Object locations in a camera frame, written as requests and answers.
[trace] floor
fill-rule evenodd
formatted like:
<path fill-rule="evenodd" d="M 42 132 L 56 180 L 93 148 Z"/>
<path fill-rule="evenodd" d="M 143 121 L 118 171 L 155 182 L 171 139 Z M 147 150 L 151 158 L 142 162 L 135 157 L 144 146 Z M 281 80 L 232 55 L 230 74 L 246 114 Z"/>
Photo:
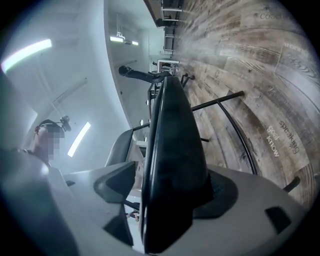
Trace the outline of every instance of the floor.
<path fill-rule="evenodd" d="M 223 103 L 245 135 L 258 174 L 310 207 L 320 171 L 319 60 L 291 14 L 271 0 L 185 0 L 174 41 L 178 75 L 195 106 Z M 218 105 L 194 112 L 209 164 L 251 173 L 244 148 Z"/>

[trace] light fixture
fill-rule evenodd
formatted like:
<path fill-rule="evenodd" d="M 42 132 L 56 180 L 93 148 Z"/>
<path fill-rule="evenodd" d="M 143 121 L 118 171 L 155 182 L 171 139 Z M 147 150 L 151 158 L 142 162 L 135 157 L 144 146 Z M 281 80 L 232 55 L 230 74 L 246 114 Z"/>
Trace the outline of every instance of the light fixture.
<path fill-rule="evenodd" d="M 84 127 L 81 129 L 81 131 L 79 132 L 78 136 L 75 138 L 74 142 L 72 143 L 69 151 L 68 151 L 68 156 L 69 157 L 73 157 L 74 156 L 74 153 L 75 151 L 77 150 L 77 147 L 79 146 L 81 140 L 84 138 L 84 136 L 86 135 L 87 131 L 89 130 L 90 128 L 90 123 L 86 123 L 84 125 Z"/>
<path fill-rule="evenodd" d="M 123 39 L 123 38 L 120 38 L 120 37 L 116 37 L 116 36 L 110 36 L 110 41 L 123 43 L 123 42 L 124 42 L 124 39 Z"/>
<path fill-rule="evenodd" d="M 50 48 L 52 46 L 51 40 L 46 39 L 40 42 L 33 43 L 29 46 L 26 46 L 18 51 L 16 51 L 14 54 L 10 55 L 8 58 L 6 58 L 1 63 L 1 69 L 4 73 L 6 73 L 11 67 L 13 67 L 18 62 L 22 61 L 26 57 L 39 52 L 43 49 Z"/>

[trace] ceiling light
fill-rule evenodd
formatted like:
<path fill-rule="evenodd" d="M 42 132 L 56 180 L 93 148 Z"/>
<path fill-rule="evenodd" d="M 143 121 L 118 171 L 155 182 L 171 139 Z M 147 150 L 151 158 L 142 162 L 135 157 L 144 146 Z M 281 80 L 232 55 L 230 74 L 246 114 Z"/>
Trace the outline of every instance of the ceiling light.
<path fill-rule="evenodd" d="M 123 39 L 123 38 L 120 38 L 120 37 L 110 36 L 110 41 L 123 43 L 123 42 L 124 42 L 124 39 Z"/>
<path fill-rule="evenodd" d="M 79 132 L 78 136 L 75 138 L 74 142 L 72 143 L 69 151 L 68 151 L 68 156 L 69 157 L 73 157 L 74 156 L 74 153 L 77 149 L 77 147 L 79 146 L 81 140 L 84 138 L 84 136 L 86 135 L 87 131 L 89 130 L 90 128 L 90 123 L 86 123 L 84 125 L 84 127 L 81 129 L 81 131 Z"/>
<path fill-rule="evenodd" d="M 40 42 L 36 42 L 34 44 L 31 44 L 29 46 L 26 46 L 18 51 L 16 51 L 14 54 L 6 58 L 1 63 L 1 69 L 4 73 L 6 73 L 12 66 L 14 66 L 16 63 L 20 62 L 21 60 L 25 59 L 26 57 L 39 52 L 43 49 L 51 47 L 51 40 L 46 39 Z"/>

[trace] fluorescent light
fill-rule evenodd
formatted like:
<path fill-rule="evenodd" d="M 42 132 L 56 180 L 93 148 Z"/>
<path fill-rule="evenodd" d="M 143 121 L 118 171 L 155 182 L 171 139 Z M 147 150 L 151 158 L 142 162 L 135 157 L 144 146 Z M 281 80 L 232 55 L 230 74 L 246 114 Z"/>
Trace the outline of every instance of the fluorescent light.
<path fill-rule="evenodd" d="M 124 42 L 123 38 L 119 38 L 119 37 L 115 37 L 115 36 L 110 36 L 110 41 L 114 41 L 114 42 Z"/>
<path fill-rule="evenodd" d="M 68 151 L 68 156 L 69 157 L 73 157 L 74 156 L 74 153 L 77 149 L 77 147 L 79 146 L 81 140 L 84 138 L 84 136 L 86 135 L 87 131 L 89 130 L 90 128 L 90 123 L 86 123 L 84 125 L 84 127 L 81 129 L 81 131 L 79 132 L 78 136 L 75 138 L 74 142 L 72 143 L 69 151 Z"/>
<path fill-rule="evenodd" d="M 1 63 L 1 69 L 3 70 L 4 73 L 6 73 L 12 66 L 14 66 L 16 63 L 19 61 L 23 60 L 24 58 L 39 52 L 43 49 L 51 47 L 51 40 L 46 39 L 40 42 L 36 42 L 34 44 L 31 44 L 29 46 L 26 46 L 18 51 L 16 51 L 14 54 L 6 58 L 2 63 Z"/>

